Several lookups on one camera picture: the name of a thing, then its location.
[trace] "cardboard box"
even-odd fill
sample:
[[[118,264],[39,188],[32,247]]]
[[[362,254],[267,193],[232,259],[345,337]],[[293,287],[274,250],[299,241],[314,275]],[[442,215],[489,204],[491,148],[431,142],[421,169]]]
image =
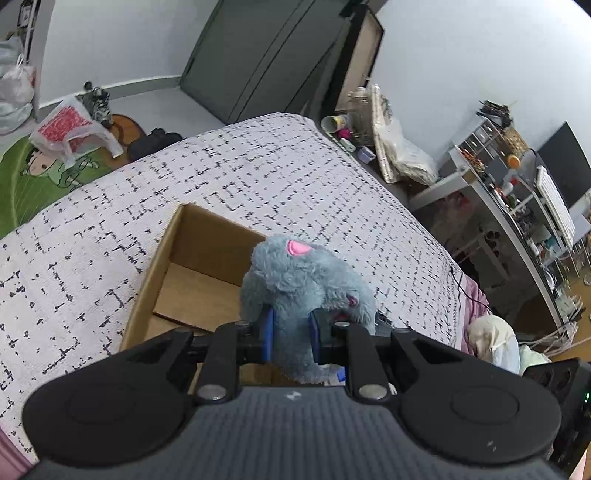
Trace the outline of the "cardboard box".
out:
[[[264,240],[201,207],[181,205],[146,274],[120,350],[179,326],[203,335],[238,320],[242,278],[252,249]],[[270,365],[244,365],[240,379],[243,384],[286,380]]]

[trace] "pink ear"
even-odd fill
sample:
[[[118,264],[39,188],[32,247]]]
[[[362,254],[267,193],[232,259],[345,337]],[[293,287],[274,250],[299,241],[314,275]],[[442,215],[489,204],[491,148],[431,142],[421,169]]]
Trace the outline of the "pink ear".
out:
[[[314,249],[308,245],[304,245],[293,240],[289,240],[287,242],[287,252],[290,255],[303,255],[308,253],[310,250]]]
[[[359,301],[352,295],[347,294],[347,300],[349,300],[349,307],[356,307]]]

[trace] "gray plush toy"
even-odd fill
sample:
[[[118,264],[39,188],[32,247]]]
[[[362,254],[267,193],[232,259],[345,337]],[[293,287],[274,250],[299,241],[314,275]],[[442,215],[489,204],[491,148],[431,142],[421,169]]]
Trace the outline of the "gray plush toy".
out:
[[[346,312],[375,333],[375,300],[361,276],[326,248],[272,236],[252,252],[241,290],[241,319],[257,320],[262,306],[275,310],[272,363],[293,380],[316,384],[340,368],[314,362],[308,314],[317,308]]]

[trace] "red and white plastic bag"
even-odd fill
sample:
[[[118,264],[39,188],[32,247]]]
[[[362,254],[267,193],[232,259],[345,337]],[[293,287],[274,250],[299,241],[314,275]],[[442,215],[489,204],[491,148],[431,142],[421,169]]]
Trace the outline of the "red and white plastic bag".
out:
[[[95,122],[73,95],[53,109],[29,141],[44,154],[61,160],[65,168],[99,147],[106,147],[113,158],[123,153],[115,137]]]

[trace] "keyboard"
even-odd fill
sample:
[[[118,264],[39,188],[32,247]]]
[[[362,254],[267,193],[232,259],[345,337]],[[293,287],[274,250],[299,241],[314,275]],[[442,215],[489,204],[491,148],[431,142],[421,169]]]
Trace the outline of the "keyboard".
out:
[[[554,180],[543,166],[538,167],[536,187],[542,198],[546,200],[546,206],[554,218],[558,230],[562,233],[566,246],[569,250],[572,249],[574,241],[573,219],[554,184]]]

